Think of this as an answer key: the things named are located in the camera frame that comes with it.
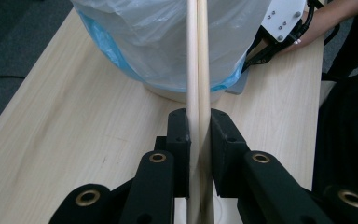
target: floor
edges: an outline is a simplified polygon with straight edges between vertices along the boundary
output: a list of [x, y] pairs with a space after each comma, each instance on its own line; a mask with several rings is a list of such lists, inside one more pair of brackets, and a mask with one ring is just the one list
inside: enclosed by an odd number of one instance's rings
[[[0, 114], [71, 9], [69, 0], [0, 0], [0, 77], [13, 76], [0, 78]], [[324, 72], [350, 27], [351, 21], [341, 24], [325, 47]]]

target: wooden table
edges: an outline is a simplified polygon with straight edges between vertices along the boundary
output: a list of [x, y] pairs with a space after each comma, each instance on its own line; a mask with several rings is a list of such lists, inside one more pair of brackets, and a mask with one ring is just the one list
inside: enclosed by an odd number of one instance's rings
[[[213, 103], [308, 189], [322, 44], [254, 66], [242, 95]], [[48, 223], [73, 189], [133, 178], [181, 107], [125, 77], [72, 11], [0, 117], [0, 223]]]

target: wooden stick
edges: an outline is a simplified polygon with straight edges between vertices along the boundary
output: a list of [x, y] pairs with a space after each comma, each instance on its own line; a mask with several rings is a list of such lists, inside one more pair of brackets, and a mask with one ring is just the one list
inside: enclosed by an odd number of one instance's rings
[[187, 223], [213, 223], [207, 2], [187, 1], [187, 7], [187, 116], [192, 140]]

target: blue plastic bag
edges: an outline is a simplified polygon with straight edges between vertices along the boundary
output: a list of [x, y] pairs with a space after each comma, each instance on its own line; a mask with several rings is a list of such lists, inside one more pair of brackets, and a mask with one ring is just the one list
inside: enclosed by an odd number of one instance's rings
[[[128, 77], [186, 92], [186, 0], [72, 0], [98, 48]], [[211, 91], [235, 84], [270, 0], [209, 0]]]

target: white plastic bag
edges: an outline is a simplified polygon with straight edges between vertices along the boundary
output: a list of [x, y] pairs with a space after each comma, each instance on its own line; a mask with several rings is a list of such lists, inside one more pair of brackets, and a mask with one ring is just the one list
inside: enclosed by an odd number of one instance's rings
[[[127, 76], [186, 92], [186, 0], [71, 0], [98, 48]], [[211, 91], [233, 85], [270, 0], [209, 0]]]

